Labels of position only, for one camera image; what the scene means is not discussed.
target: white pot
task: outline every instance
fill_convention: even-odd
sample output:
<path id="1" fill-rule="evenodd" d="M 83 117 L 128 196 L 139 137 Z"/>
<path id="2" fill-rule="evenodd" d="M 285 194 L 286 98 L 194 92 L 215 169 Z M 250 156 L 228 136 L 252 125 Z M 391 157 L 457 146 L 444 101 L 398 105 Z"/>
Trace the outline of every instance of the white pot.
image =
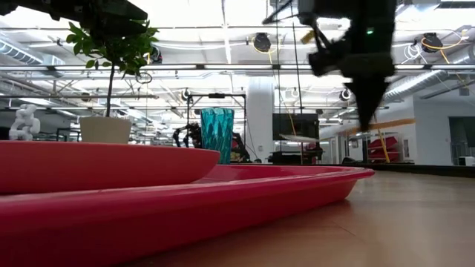
<path id="1" fill-rule="evenodd" d="M 111 117 L 84 117 L 80 119 L 83 142 L 128 144 L 132 122 Z"/>

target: wooden floor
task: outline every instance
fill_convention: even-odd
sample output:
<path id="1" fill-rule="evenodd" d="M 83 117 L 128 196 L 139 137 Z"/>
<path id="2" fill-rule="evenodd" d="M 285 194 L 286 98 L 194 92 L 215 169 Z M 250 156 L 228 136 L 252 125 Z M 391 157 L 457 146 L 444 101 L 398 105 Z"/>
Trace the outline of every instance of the wooden floor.
<path id="1" fill-rule="evenodd" d="M 379 172 L 344 202 L 126 266 L 475 266 L 475 179 Z"/>

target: ceiling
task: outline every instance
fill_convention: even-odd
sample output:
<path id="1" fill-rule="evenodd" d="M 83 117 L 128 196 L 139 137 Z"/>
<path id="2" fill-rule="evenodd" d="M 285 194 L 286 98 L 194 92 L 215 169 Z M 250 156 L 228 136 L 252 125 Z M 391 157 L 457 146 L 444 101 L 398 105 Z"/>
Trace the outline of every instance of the ceiling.
<path id="1" fill-rule="evenodd" d="M 261 22 L 266 14 L 272 12 L 272 7 L 266 0 L 226 0 L 225 17 L 221 0 L 174 0 L 149 1 L 131 0 L 138 7 L 148 12 L 151 26 L 157 27 L 160 40 L 157 45 L 163 55 L 163 64 L 192 64 L 192 63 L 219 63 L 219 64 L 299 64 L 307 63 L 307 54 L 314 51 L 312 44 L 301 44 L 300 39 L 307 34 L 309 28 L 302 26 L 298 20 L 287 19 L 279 23 L 279 27 L 271 25 L 263 27 Z M 418 10 L 415 7 L 406 9 L 396 18 L 396 31 L 393 37 L 393 59 L 395 64 L 411 64 L 439 62 L 442 57 L 439 53 L 420 53 L 417 59 L 409 59 L 408 45 L 414 39 L 420 40 L 423 33 L 434 32 L 444 42 L 444 45 L 457 44 L 446 50 L 450 56 L 454 51 L 469 45 L 475 38 L 475 23 L 473 9 L 431 9 Z M 88 60 L 84 56 L 75 56 L 72 47 L 63 43 L 68 32 L 68 20 L 56 22 L 48 14 L 19 7 L 16 11 L 0 17 L 0 35 L 26 47 L 30 51 L 54 55 L 63 60 L 66 65 L 84 65 Z M 347 19 L 321 19 L 320 25 L 329 39 L 341 37 L 348 27 Z M 292 30 L 295 23 L 295 38 Z M 258 53 L 252 46 L 252 38 L 257 32 L 268 33 L 274 53 Z M 0 55 L 3 65 L 21 64 L 6 56 Z M 12 76 L 34 77 L 35 85 L 47 90 L 63 88 L 63 94 L 81 94 L 89 92 L 104 95 L 108 88 L 108 72 L 94 73 L 97 79 L 88 78 L 87 73 L 66 73 L 69 79 L 53 80 L 51 76 L 42 76 L 40 73 L 12 72 Z M 204 70 L 180 70 L 178 73 L 169 70 L 150 72 L 153 77 L 151 83 L 141 85 L 129 80 L 115 80 L 114 94 L 143 94 L 155 95 L 157 98 L 122 99 L 118 105 L 154 106 L 169 108 L 171 106 L 186 106 L 180 94 L 188 88 L 192 93 L 245 93 L 249 79 L 256 75 L 272 76 L 272 72 L 265 74 Z M 300 76 L 302 102 L 305 105 L 344 105 L 339 102 L 338 94 L 344 88 L 347 80 L 339 75 L 328 75 L 317 78 L 309 74 Z M 285 74 L 280 78 L 276 90 L 282 90 L 284 102 L 288 106 L 298 105 L 298 94 L 293 93 L 299 86 L 295 74 Z M 234 106 L 239 110 L 240 100 L 235 99 L 203 99 L 200 105 L 206 106 Z M 90 102 L 76 102 L 78 105 L 92 105 Z M 184 125 L 185 111 L 180 111 L 180 118 L 176 112 L 150 109 L 146 116 L 155 123 L 165 123 L 169 128 Z"/>

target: plant stem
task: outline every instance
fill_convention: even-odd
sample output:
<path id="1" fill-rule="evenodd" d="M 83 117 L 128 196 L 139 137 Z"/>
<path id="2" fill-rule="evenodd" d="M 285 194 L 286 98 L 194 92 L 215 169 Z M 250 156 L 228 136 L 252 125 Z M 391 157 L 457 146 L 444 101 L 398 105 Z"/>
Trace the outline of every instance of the plant stem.
<path id="1" fill-rule="evenodd" d="M 111 116 L 111 96 L 112 96 L 112 82 L 114 81 L 114 72 L 115 72 L 115 65 L 112 64 L 111 70 L 111 78 L 109 79 L 109 91 L 107 92 L 107 110 L 105 112 L 105 116 Z"/>

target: white figurine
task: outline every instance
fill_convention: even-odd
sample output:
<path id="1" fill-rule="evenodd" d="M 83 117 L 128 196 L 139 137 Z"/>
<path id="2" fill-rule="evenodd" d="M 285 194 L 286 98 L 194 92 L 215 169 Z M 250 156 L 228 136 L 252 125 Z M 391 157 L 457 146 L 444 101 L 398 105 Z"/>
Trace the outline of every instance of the white figurine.
<path id="1" fill-rule="evenodd" d="M 21 105 L 20 109 L 16 111 L 16 119 L 10 128 L 10 140 L 33 140 L 33 134 L 39 133 L 40 122 L 35 118 L 35 105 Z"/>

